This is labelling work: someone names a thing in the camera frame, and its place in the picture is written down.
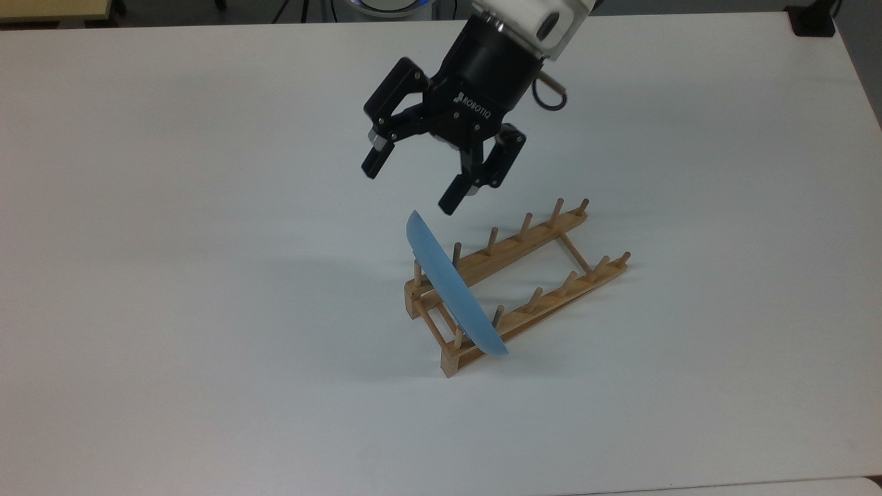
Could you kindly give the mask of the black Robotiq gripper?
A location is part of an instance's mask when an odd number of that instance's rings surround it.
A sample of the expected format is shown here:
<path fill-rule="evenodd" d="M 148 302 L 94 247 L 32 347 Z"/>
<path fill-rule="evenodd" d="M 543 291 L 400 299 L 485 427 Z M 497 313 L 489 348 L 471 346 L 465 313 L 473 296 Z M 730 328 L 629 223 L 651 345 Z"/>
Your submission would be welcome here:
<path fill-rule="evenodd" d="M 460 151 L 460 173 L 439 200 L 441 210 L 450 216 L 472 189 L 503 183 L 526 144 L 526 136 L 516 126 L 502 125 L 503 118 L 526 94 L 542 66 L 540 56 L 498 31 L 488 19 L 467 19 L 431 81 L 409 57 L 403 57 L 368 98 L 363 111 L 372 122 L 372 148 L 362 171 L 375 178 L 401 139 L 425 132 L 444 139 Z M 410 94 L 423 94 L 423 102 L 396 114 Z M 494 146 L 485 159 L 483 142 L 491 137 Z"/>

